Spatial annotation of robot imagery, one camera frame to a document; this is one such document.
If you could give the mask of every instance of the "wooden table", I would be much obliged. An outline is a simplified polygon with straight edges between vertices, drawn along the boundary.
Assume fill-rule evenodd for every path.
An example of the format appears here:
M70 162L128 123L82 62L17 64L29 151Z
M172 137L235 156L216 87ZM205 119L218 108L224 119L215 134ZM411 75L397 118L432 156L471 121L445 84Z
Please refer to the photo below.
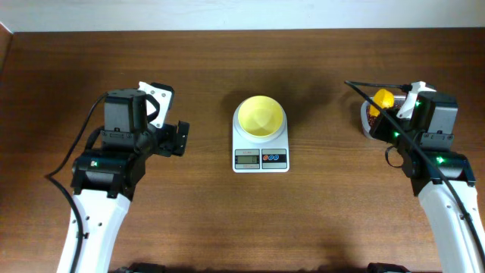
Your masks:
M42 176L63 159L99 94L142 80L174 87L167 121L191 124L189 145L182 158L147 161L111 269L332 271L390 262L440 270L409 179L385 162L387 144L362 135L362 99L343 81L426 80L456 96L453 149L470 159L483 211L484 71L484 29L16 33L0 87L0 268L57 268L69 207ZM288 115L287 174L231 169L233 112L259 94ZM87 130L102 123L98 108ZM69 187L67 165L58 179Z

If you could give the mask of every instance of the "scale platform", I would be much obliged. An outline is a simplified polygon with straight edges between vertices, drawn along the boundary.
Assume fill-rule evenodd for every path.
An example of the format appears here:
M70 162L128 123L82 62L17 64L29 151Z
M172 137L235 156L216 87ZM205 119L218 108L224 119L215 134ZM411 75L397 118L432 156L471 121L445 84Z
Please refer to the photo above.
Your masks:
M260 140L252 138L239 125L239 107L233 117L233 170L236 173L287 172L288 126L284 111L281 128L269 140Z

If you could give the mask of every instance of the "digital scale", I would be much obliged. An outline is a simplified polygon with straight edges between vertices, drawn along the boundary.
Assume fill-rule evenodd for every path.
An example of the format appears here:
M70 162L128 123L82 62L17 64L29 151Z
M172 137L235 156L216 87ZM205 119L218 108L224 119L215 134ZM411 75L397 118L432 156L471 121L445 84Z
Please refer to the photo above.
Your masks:
M234 112L233 170L236 173L289 170L286 114L274 99L254 96Z

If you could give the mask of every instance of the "yellow bowl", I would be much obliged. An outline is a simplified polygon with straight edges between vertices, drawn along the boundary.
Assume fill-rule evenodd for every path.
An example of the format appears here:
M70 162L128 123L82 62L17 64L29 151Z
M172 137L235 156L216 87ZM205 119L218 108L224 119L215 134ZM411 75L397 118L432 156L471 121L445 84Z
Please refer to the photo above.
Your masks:
M245 100L237 115L241 128L254 137L269 137L283 123L283 109L274 99L253 96Z

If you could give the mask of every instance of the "yellow scoop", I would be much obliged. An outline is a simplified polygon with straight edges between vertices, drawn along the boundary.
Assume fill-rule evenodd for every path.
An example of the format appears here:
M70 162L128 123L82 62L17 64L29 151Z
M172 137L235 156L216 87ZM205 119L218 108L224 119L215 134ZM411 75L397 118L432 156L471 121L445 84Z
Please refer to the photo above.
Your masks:
M283 123L283 109L274 99L253 96L241 104L237 115L239 125L254 137L269 137Z
M376 95L373 97L373 100L382 109L391 108L394 106L394 95L385 89L380 89L379 91L377 91ZM377 110L377 108L371 105L369 114L373 117L377 117L380 112L379 110Z

